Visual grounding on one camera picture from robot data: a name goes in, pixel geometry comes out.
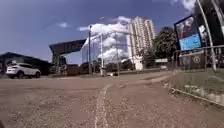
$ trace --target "canopy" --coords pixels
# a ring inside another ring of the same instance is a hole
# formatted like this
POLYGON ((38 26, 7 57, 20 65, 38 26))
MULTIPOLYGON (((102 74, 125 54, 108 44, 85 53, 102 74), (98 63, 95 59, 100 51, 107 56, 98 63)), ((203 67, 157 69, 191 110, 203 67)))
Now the canopy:
POLYGON ((58 44, 51 44, 49 47, 54 55, 62 55, 80 51, 85 42, 86 39, 83 39, 83 40, 62 42, 58 44))

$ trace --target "cloud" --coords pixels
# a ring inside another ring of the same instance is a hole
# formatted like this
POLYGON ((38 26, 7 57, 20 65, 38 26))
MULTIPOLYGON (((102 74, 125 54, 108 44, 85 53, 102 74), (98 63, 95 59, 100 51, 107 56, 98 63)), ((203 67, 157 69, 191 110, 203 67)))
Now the cloud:
MULTIPOLYGON (((82 26, 82 27, 79 27, 78 30, 87 31, 89 30, 89 28, 90 28, 89 26, 82 26)), ((93 35, 108 34, 114 31, 127 32, 127 26, 122 25, 121 23, 108 24, 108 25, 96 23, 96 24, 93 24, 91 28, 91 33, 93 35)))
POLYGON ((112 37, 108 37, 106 40, 103 42, 104 47, 110 47, 112 45, 116 44, 116 40, 112 37))
POLYGON ((127 18, 127 17, 124 17, 124 16, 119 16, 116 21, 118 22, 126 22, 126 23, 129 23, 131 22, 131 19, 130 18, 127 18))
POLYGON ((194 9, 196 0, 181 0, 181 2, 188 11, 192 11, 194 9))
MULTIPOLYGON (((96 41, 92 41, 91 43, 98 43, 98 46, 100 45, 100 36, 101 34, 103 34, 103 46, 104 47, 111 47, 112 45, 117 43, 120 43, 120 41, 118 41, 119 37, 124 36, 125 33, 128 32, 128 28, 127 28, 127 24, 131 21, 131 19, 124 17, 124 16, 119 16, 116 19, 114 19, 114 21, 116 21, 116 23, 114 24, 100 24, 100 23, 96 23, 96 24, 92 24, 92 28, 91 28, 91 34, 94 37, 91 37, 91 40, 93 38, 97 38, 96 41)), ((89 26, 82 26, 79 27, 78 30, 79 31, 89 31, 90 27, 89 26)), ((83 47, 85 47, 86 45, 88 45, 88 40, 85 42, 85 44, 83 45, 83 47)), ((118 53, 118 57, 124 57, 124 56, 128 56, 128 54, 126 52, 124 52, 123 49, 116 49, 114 47, 111 47, 110 49, 106 50, 103 53, 103 59, 106 60, 111 60, 113 57, 115 57, 118 53)))
MULTIPOLYGON (((106 39, 104 39, 103 41, 103 45, 105 47, 109 47, 113 44, 116 43, 116 38, 121 37, 124 35, 124 33, 128 32, 128 28, 127 25, 122 24, 121 22, 127 22, 130 21, 129 18, 126 18, 124 16, 119 16, 117 19, 117 22, 115 24, 100 24, 100 23, 96 23, 96 24, 92 24, 91 26, 91 34, 92 36, 98 37, 100 39, 100 35, 103 34, 104 38, 106 34, 111 33, 110 35, 106 36, 106 39)), ((81 26, 78 28, 79 31, 89 31, 90 26, 81 26)))
POLYGON ((128 56, 128 54, 124 52, 124 50, 122 49, 111 48, 103 53, 103 59, 111 60, 113 59, 113 57, 117 56, 117 53, 118 53, 118 58, 128 56))
POLYGON ((188 11, 192 11, 195 6, 196 0, 152 0, 152 2, 170 2, 172 5, 180 3, 188 11))
POLYGON ((62 23, 59 23, 58 26, 61 28, 68 28, 69 24, 67 22, 62 22, 62 23))

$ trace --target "advertising sign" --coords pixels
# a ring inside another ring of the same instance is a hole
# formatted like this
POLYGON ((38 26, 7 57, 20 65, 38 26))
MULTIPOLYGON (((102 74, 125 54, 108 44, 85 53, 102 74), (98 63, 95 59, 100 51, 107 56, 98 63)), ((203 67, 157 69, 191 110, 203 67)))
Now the advertising sign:
POLYGON ((181 50, 193 50, 201 47, 197 22, 193 16, 177 22, 174 26, 181 50))
POLYGON ((205 52, 198 51, 189 54, 182 54, 180 57, 180 66, 185 70, 205 69, 205 52))

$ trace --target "high-rise building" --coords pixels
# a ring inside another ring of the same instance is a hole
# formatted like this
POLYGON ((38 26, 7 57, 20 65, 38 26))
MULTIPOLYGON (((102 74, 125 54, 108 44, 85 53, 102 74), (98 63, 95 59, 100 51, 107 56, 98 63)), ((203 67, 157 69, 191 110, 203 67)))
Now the high-rise building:
POLYGON ((144 20, 136 17, 128 25, 130 35, 130 44, 132 54, 136 56, 141 50, 152 47, 152 40, 155 38, 155 30, 152 20, 144 20))
POLYGON ((144 20, 141 17, 136 17, 128 25, 130 33, 128 43, 129 58, 135 63, 136 69, 141 70, 140 51, 146 51, 148 48, 153 47, 153 39, 155 38, 155 30, 152 20, 144 20))

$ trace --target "road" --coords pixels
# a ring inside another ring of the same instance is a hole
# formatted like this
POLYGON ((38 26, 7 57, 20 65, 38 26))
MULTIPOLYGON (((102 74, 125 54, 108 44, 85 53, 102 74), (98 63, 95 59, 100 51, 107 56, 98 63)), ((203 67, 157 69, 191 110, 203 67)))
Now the road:
POLYGON ((221 110, 154 83, 170 74, 2 79, 0 120, 6 128, 224 127, 221 110))

